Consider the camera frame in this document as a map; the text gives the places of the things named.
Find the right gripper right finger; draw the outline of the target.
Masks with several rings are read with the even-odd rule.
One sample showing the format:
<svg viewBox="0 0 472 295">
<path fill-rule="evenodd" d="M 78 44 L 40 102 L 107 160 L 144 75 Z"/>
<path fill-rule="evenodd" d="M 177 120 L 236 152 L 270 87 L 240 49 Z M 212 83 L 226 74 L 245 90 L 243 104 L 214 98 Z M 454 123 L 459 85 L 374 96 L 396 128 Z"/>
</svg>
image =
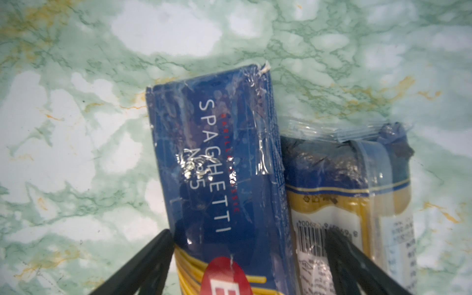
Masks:
<svg viewBox="0 0 472 295">
<path fill-rule="evenodd" d="M 410 295 L 335 229 L 326 232 L 325 250 L 337 295 Z"/>
</svg>

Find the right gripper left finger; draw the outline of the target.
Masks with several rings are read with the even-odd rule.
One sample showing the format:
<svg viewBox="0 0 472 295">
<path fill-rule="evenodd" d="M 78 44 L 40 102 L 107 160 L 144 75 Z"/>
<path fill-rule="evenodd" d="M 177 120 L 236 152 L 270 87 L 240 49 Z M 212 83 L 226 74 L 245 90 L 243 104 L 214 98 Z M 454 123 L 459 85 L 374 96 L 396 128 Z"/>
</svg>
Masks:
<svg viewBox="0 0 472 295">
<path fill-rule="evenodd" d="M 161 295 L 174 252 L 173 236 L 165 229 L 91 295 Z"/>
</svg>

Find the clear noodle bag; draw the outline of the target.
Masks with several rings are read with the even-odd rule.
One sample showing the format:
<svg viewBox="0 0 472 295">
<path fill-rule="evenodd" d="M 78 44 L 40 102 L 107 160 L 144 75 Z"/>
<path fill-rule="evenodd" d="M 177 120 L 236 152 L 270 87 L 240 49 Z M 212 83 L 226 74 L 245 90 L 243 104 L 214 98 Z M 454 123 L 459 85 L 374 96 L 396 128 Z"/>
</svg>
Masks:
<svg viewBox="0 0 472 295">
<path fill-rule="evenodd" d="M 399 122 L 281 122 L 297 282 L 304 295 L 333 295 L 326 235 L 340 232 L 407 295 L 417 292 L 409 161 Z"/>
</svg>

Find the dark blue spaghetti bag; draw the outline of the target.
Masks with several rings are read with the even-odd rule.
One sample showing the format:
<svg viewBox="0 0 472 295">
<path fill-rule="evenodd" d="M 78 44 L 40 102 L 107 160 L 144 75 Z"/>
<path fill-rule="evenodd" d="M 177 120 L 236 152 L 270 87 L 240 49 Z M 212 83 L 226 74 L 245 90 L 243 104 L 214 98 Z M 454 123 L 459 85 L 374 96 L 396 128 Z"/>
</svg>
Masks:
<svg viewBox="0 0 472 295">
<path fill-rule="evenodd" d="M 268 65 L 146 90 L 184 295 L 297 292 Z"/>
</svg>

